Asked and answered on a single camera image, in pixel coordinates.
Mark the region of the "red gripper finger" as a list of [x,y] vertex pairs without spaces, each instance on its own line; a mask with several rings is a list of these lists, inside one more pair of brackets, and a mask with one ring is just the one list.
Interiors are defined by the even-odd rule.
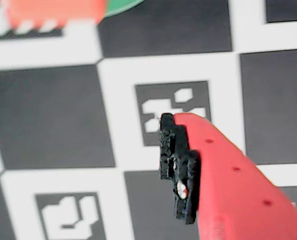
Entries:
[[163,113],[159,176],[173,184],[174,215],[201,240],[297,240],[297,210],[206,118]]

